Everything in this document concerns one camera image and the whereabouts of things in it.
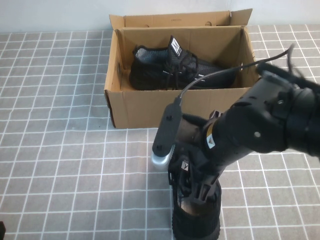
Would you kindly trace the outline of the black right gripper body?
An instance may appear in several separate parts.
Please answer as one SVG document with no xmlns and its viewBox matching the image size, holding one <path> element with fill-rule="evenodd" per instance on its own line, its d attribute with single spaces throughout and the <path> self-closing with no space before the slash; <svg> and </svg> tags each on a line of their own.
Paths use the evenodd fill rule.
<svg viewBox="0 0 320 240">
<path fill-rule="evenodd" d="M 183 146 L 189 153 L 190 175 L 220 177 L 228 165 L 238 160 L 238 141 L 231 136 L 226 116 L 219 111 L 214 111 L 210 119 L 183 115 L 174 150 Z"/>
</svg>

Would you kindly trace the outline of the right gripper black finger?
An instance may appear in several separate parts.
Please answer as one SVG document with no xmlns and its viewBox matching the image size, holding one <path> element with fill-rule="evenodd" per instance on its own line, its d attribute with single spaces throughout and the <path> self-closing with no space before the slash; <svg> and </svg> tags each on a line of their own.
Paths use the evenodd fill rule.
<svg viewBox="0 0 320 240">
<path fill-rule="evenodd" d="M 190 185 L 190 158 L 185 146 L 174 151 L 169 163 L 170 183 Z"/>
<path fill-rule="evenodd" d="M 193 203 L 214 203 L 220 199 L 219 175 L 192 174 L 191 194 Z"/>
</svg>

